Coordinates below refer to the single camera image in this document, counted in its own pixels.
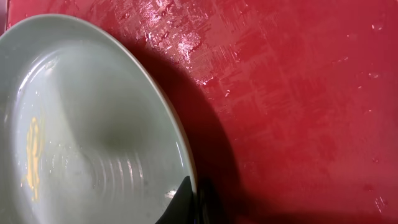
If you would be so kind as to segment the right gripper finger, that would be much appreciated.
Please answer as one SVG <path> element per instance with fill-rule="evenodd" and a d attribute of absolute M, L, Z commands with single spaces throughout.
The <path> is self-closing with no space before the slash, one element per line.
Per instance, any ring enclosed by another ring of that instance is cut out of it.
<path fill-rule="evenodd" d="M 195 224 L 195 205 L 192 184 L 186 176 L 163 215 L 155 224 Z"/>

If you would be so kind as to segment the light blue plate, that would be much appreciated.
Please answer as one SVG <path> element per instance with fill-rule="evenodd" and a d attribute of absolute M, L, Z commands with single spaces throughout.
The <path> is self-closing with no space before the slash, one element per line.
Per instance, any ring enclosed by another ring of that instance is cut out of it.
<path fill-rule="evenodd" d="M 120 42 L 43 14 L 1 36 L 1 222 L 156 223 L 196 173 L 183 128 Z"/>

